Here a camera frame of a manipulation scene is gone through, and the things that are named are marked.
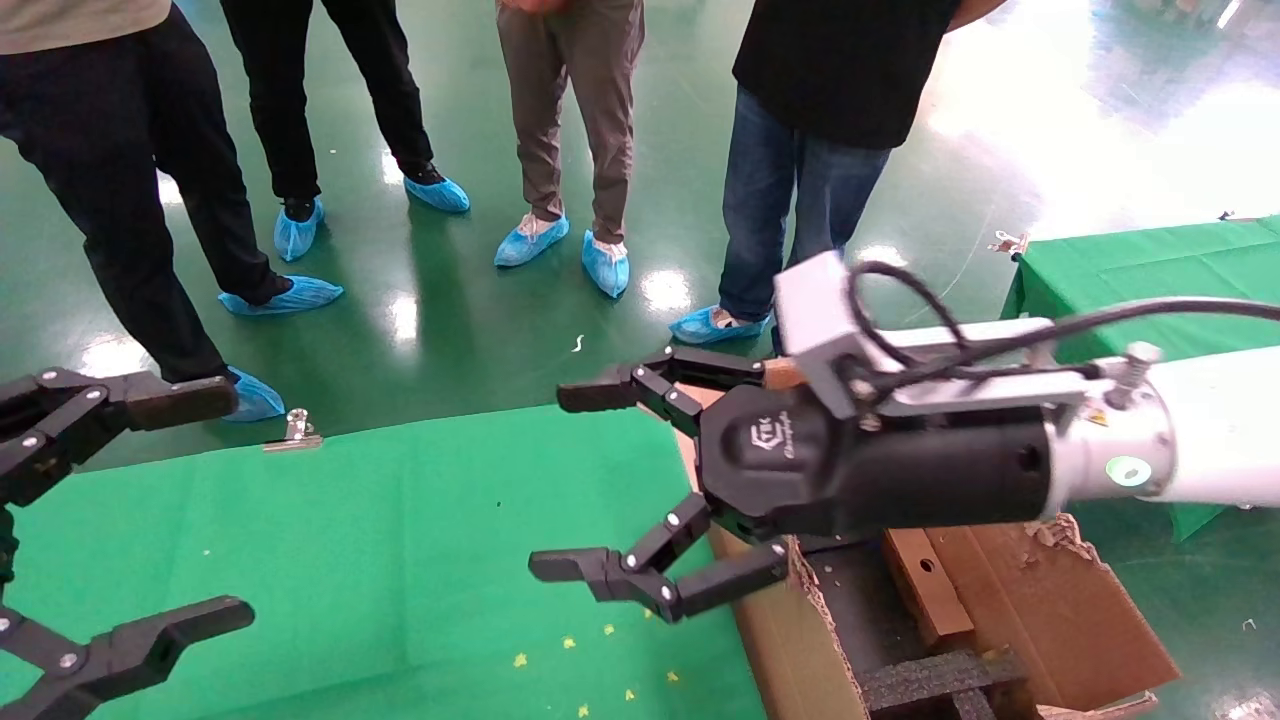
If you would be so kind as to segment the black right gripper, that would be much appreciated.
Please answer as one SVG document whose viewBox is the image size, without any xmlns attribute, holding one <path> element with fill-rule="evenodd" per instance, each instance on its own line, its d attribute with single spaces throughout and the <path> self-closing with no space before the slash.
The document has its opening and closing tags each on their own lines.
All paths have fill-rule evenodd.
<svg viewBox="0 0 1280 720">
<path fill-rule="evenodd" d="M 691 492 L 626 552 L 536 551 L 529 571 L 544 583 L 581 582 L 598 602 L 637 603 L 676 624 L 790 573 L 790 547 L 774 539 L 668 578 L 713 527 L 713 507 L 727 528 L 759 541 L 1029 521 L 1047 509 L 1050 438 L 1037 407 L 884 416 L 868 430 L 833 416 L 805 386 L 759 388 L 764 383 L 762 360 L 676 345 L 558 386 L 566 413 L 640 406 L 698 438 L 709 503 Z M 730 392 L 704 410 L 689 387 Z"/>
</svg>

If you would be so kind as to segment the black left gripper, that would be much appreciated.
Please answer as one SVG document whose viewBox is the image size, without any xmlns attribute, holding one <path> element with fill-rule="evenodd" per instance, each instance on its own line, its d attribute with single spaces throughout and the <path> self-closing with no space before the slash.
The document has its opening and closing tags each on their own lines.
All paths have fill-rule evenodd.
<svg viewBox="0 0 1280 720">
<path fill-rule="evenodd" d="M 1 389 L 1 501 L 27 507 L 127 432 L 163 430 L 218 419 L 238 406 L 218 377 L 172 384 L 148 372 L 92 378 L 42 370 Z M 14 580 L 15 520 L 0 511 L 1 597 Z M 250 626 L 241 598 L 211 598 L 120 624 L 84 644 L 9 607 L 1 648 L 41 671 L 4 719 L 87 719 L 101 705 L 168 680 L 198 642 Z"/>
</svg>

